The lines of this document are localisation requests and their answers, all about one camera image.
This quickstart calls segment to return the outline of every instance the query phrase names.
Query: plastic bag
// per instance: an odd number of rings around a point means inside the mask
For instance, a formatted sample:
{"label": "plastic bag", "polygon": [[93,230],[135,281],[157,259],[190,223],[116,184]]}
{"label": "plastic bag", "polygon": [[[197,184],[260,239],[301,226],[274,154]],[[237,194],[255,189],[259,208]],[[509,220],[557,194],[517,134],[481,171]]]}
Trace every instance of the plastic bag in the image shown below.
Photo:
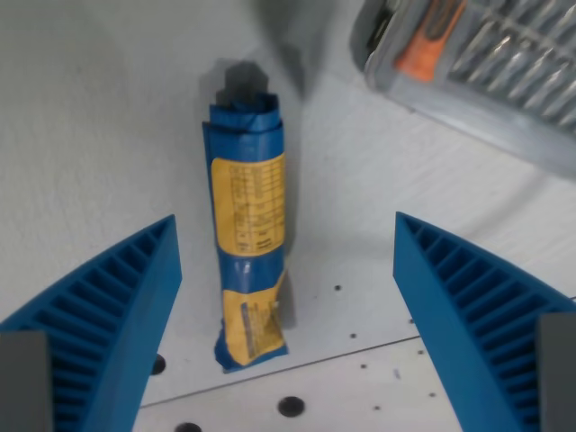
{"label": "plastic bag", "polygon": [[277,313],[284,275],[284,130],[278,98],[210,107],[203,125],[220,261],[226,372],[288,353]]}

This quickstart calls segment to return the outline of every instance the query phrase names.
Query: hole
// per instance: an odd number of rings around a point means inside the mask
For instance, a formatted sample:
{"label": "hole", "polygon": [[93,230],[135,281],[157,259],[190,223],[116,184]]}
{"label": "hole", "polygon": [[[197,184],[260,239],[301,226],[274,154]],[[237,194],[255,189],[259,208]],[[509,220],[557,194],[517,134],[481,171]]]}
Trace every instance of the hole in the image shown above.
{"label": "hole", "polygon": [[497,286],[504,284],[508,280],[508,277],[501,271],[496,270],[493,272],[487,272],[483,277],[471,283],[462,295],[458,297],[456,303],[461,308],[466,308],[473,302],[479,300],[483,295],[489,293],[492,289]]}
{"label": "hole", "polygon": [[70,314],[79,320],[93,324],[100,329],[106,330],[110,333],[113,333],[116,330],[116,327],[108,320],[108,318],[103,317],[101,313],[94,313],[93,310],[80,304],[78,301],[74,300],[74,298],[60,296],[56,298],[52,304],[55,308]]}
{"label": "hole", "polygon": [[71,339],[71,344],[81,345],[82,342],[85,342],[84,346],[94,347],[94,349],[100,349],[100,347],[106,347],[108,345],[108,340],[100,337],[93,332],[86,330],[84,328],[80,328],[76,326],[74,322],[69,321],[66,318],[61,317],[57,313],[47,312],[45,310],[39,312],[34,316],[34,319],[41,324],[44,324],[49,329],[47,330],[50,334],[51,330],[56,330],[61,333],[62,338],[69,338],[70,335],[73,338],[77,338],[81,342],[75,342],[74,339]]}
{"label": "hole", "polygon": [[533,414],[532,416],[524,417],[524,422],[528,425],[537,425],[540,422],[540,416]]}
{"label": "hole", "polygon": [[110,258],[103,263],[103,270],[130,288],[134,288],[138,283],[138,277],[135,275],[134,270],[123,267],[120,262],[114,258]]}
{"label": "hole", "polygon": [[428,251],[428,258],[430,262],[437,266],[440,262],[448,256],[454,249],[456,245],[445,238],[442,238]]}
{"label": "hole", "polygon": [[490,267],[483,261],[474,261],[460,273],[453,275],[446,283],[447,290],[452,294],[458,294],[474,281],[480,279],[488,272]]}
{"label": "hole", "polygon": [[87,274],[85,281],[123,304],[127,303],[131,296],[131,292],[128,288],[123,288],[120,281],[116,282],[112,276],[106,276],[99,270],[93,270]]}
{"label": "hole", "polygon": [[154,240],[144,234],[142,237],[134,242],[134,246],[139,249],[145,256],[151,257],[154,252]]}
{"label": "hole", "polygon": [[76,296],[93,304],[102,311],[112,314],[114,317],[122,316],[122,306],[116,304],[114,299],[108,298],[106,295],[100,293],[95,288],[89,288],[81,283],[74,284],[70,291]]}
{"label": "hole", "polygon": [[182,423],[176,426],[174,432],[202,432],[202,428],[194,423]]}
{"label": "hole", "polygon": [[288,418],[300,416],[305,409],[304,401],[296,396],[288,396],[278,402],[278,412]]}
{"label": "hole", "polygon": [[152,365],[152,372],[151,375],[160,375],[166,369],[166,360],[160,354],[156,354],[156,360],[154,360],[154,364]]}
{"label": "hole", "polygon": [[[512,302],[514,299],[523,294],[524,291],[525,288],[519,283],[513,283],[512,285],[510,285],[508,284],[508,282],[505,282],[502,285],[494,288],[491,297],[488,300],[485,300],[482,304],[476,306],[475,309],[471,310],[466,316],[466,318],[468,319],[469,322],[475,322],[476,320],[479,320],[480,318],[488,315],[490,312],[493,312],[498,308],[505,306],[507,303]],[[525,315],[525,313],[521,313],[520,315],[517,316],[512,316],[512,318],[514,319],[522,315]]]}
{"label": "hole", "polygon": [[135,247],[128,245],[120,253],[120,259],[139,273],[146,268],[146,258]]}
{"label": "hole", "polygon": [[428,248],[438,239],[438,235],[429,229],[424,229],[420,235],[420,246],[426,252]]}
{"label": "hole", "polygon": [[463,249],[457,249],[456,252],[444,260],[440,268],[438,268],[438,274],[443,281],[447,281],[470,263],[472,259],[473,256],[469,252]]}
{"label": "hole", "polygon": [[152,235],[156,238],[156,240],[160,240],[162,234],[164,233],[164,228],[166,227],[167,222],[162,222],[157,227],[152,229]]}
{"label": "hole", "polygon": [[410,231],[412,231],[412,234],[416,234],[421,227],[421,225],[417,223],[415,220],[405,219],[405,221],[406,224],[408,225],[408,228],[410,228]]}

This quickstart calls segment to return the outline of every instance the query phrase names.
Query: white perforated board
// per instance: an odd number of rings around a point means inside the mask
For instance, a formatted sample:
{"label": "white perforated board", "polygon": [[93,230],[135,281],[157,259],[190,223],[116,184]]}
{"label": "white perforated board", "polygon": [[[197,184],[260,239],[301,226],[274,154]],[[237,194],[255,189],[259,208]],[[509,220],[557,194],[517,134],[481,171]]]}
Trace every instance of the white perforated board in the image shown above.
{"label": "white perforated board", "polygon": [[[145,405],[416,335],[392,280],[396,211],[576,295],[574,183],[369,93],[349,52],[362,5],[1,2],[0,318],[171,212],[184,281]],[[242,59],[285,121],[291,353],[223,374],[201,121]]]}
{"label": "white perforated board", "polygon": [[[297,417],[277,409],[304,402]],[[134,432],[459,432],[452,406],[420,339],[344,355],[141,409]]]}

